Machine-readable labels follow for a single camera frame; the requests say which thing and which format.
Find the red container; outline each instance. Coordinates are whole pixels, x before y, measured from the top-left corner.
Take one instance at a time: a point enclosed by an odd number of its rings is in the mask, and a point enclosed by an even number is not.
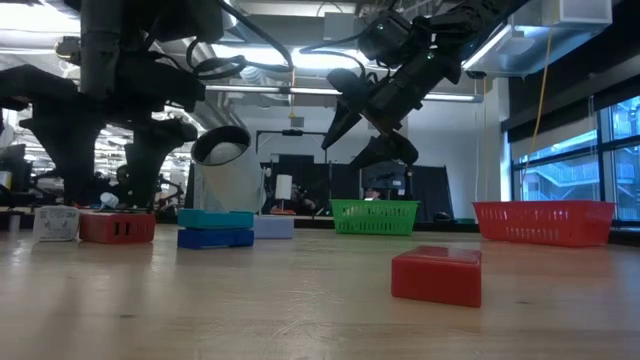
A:
[[[474,203],[480,232],[490,240],[589,247],[607,243],[615,204],[599,201]]]
[[[83,213],[80,239],[103,244],[135,244],[153,241],[153,214]]]
[[[394,297],[480,307],[480,251],[420,246],[391,262]]]

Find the green basket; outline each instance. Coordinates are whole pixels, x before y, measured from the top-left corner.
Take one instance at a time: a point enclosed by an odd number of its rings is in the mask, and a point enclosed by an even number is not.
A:
[[[331,200],[338,234],[411,235],[418,201]]]

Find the window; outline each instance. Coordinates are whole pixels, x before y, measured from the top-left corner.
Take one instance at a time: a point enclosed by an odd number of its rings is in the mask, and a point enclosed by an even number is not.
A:
[[[582,135],[578,135],[571,139],[567,139],[561,143],[538,150],[531,154],[531,160],[544,159],[549,156],[568,153],[586,147],[594,147],[598,143],[598,135],[596,130],[591,130]],[[527,162],[527,155],[520,157],[521,163]]]
[[[640,230],[640,96],[538,138],[526,175],[532,140],[512,143],[515,200],[614,202],[614,225]]]
[[[620,220],[640,220],[640,151],[638,146],[613,152],[615,202]]]
[[[525,201],[599,200],[598,157],[583,156],[533,166],[521,182],[521,199]]]
[[[640,135],[640,96],[611,107],[611,130],[613,140]]]

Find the plastic basket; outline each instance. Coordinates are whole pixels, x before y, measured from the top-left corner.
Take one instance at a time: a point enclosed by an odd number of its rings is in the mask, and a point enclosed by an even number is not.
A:
[[[331,200],[339,234],[410,235],[418,201]]]
[[[485,202],[473,204],[489,240],[589,247],[607,243],[615,204],[598,201]]]

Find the table surface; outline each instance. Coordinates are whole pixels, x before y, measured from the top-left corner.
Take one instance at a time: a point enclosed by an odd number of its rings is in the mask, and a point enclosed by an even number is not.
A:
[[[640,359],[640,252],[297,230],[253,248],[0,238],[2,359]],[[483,251],[483,307],[390,294],[418,245]]]

